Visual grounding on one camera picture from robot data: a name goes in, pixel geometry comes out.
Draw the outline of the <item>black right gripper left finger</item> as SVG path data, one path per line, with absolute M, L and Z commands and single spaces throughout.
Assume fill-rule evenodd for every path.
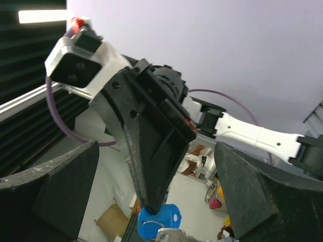
M 1 178 L 1 241 L 76 241 L 99 159 L 88 142 Z

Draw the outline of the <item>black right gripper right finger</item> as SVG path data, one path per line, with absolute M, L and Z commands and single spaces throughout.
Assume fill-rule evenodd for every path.
M 322 182 L 217 142 L 214 160 L 239 241 L 322 241 Z

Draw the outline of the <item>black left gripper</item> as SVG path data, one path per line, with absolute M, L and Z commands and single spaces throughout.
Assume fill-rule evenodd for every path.
M 171 67 L 142 59 L 116 74 L 99 73 L 90 107 L 128 162 L 139 202 L 157 214 L 168 186 L 196 134 L 181 102 L 187 87 Z

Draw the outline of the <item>blue key tag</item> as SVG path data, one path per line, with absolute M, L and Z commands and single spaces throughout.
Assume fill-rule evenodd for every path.
M 155 239 L 161 228 L 176 228 L 181 224 L 181 213 L 175 204 L 162 204 L 160 211 L 153 215 L 146 208 L 138 214 L 137 231 L 143 239 Z

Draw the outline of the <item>silver key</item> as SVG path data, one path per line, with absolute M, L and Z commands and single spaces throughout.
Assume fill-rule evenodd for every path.
M 186 233 L 178 228 L 161 228 L 158 230 L 155 241 L 159 242 L 187 242 Z

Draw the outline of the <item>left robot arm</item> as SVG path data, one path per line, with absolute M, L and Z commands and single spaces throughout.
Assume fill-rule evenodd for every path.
M 160 211 L 189 143 L 197 134 L 230 138 L 271 153 L 322 179 L 322 141 L 249 124 L 188 94 L 181 73 L 145 59 L 91 69 L 90 107 L 128 159 L 138 200 Z

